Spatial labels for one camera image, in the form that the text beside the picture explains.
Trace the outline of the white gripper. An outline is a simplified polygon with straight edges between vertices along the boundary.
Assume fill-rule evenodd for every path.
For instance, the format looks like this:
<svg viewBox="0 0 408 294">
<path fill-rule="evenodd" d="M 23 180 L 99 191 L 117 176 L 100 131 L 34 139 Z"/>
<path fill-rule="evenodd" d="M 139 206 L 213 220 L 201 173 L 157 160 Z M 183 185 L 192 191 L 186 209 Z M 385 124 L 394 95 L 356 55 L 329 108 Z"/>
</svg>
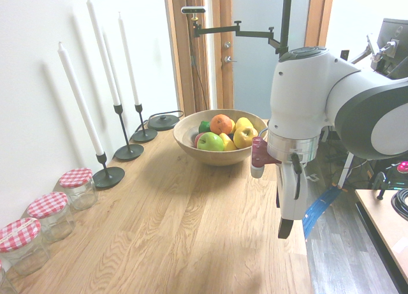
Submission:
<svg viewBox="0 0 408 294">
<path fill-rule="evenodd" d="M 301 220 L 307 210 L 308 184 L 305 164 L 302 164 L 300 174 L 300 192 L 298 199 L 296 196 L 296 185 L 298 175 L 295 173 L 291 163 L 277 165 L 277 189 L 279 194 L 279 207 L 281 219 L 279 224 L 278 238 L 287 239 L 293 227 L 293 220 Z"/>
</svg>

